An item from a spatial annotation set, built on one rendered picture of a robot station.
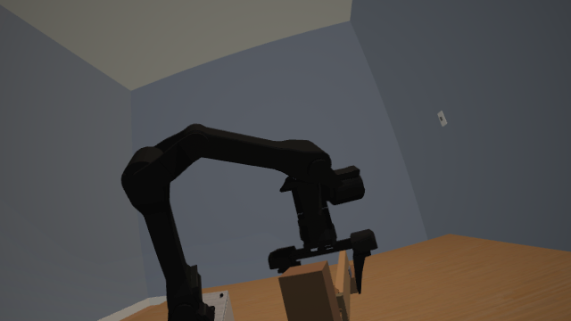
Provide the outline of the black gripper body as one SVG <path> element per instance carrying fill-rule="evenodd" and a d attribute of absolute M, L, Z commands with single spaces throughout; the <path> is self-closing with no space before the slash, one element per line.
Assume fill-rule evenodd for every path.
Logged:
<path fill-rule="evenodd" d="M 337 241 L 328 207 L 297 214 L 297 216 L 304 241 L 303 248 L 296 249 L 291 246 L 274 250 L 269 255 L 270 269 L 292 268 L 298 259 L 336 251 L 352 249 L 357 254 L 378 248 L 375 234 L 369 229 L 351 233 L 351 238 Z M 310 250 L 314 248 L 318 250 Z"/>

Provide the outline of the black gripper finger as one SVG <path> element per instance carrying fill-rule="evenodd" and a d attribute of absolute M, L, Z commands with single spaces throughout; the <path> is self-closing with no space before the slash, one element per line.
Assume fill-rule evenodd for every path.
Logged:
<path fill-rule="evenodd" d="M 300 266 L 300 265 L 301 265 L 301 262 L 300 262 L 300 261 L 297 261 L 297 263 L 294 265 L 294 267 L 297 267 L 297 266 Z M 288 267 L 288 268 L 289 268 L 289 267 Z M 284 274 L 288 268 L 278 269 L 277 272 L 278 272 L 279 274 L 281 274 L 281 273 Z"/>
<path fill-rule="evenodd" d="M 362 252 L 362 253 L 357 253 L 355 254 L 355 251 L 353 251 L 353 265 L 354 265 L 354 269 L 355 269 L 355 280 L 356 280 L 356 285 L 357 285 L 357 291 L 359 294 L 361 294 L 361 278 L 362 278 L 362 271 L 363 271 L 363 266 L 364 266 L 364 260 L 365 257 L 370 256 L 371 253 L 370 251 L 367 252 Z"/>

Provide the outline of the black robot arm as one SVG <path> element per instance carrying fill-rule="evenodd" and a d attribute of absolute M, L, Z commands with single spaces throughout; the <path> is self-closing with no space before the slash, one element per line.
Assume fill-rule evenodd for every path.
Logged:
<path fill-rule="evenodd" d="M 132 156 L 121 185 L 147 224 L 166 279 L 168 321 L 214 321 L 203 303 L 197 265 L 187 265 L 170 207 L 170 182 L 200 158 L 275 169 L 288 175 L 280 192 L 292 191 L 297 214 L 364 196 L 360 169 L 333 170 L 330 156 L 309 140 L 271 141 L 192 124 Z"/>

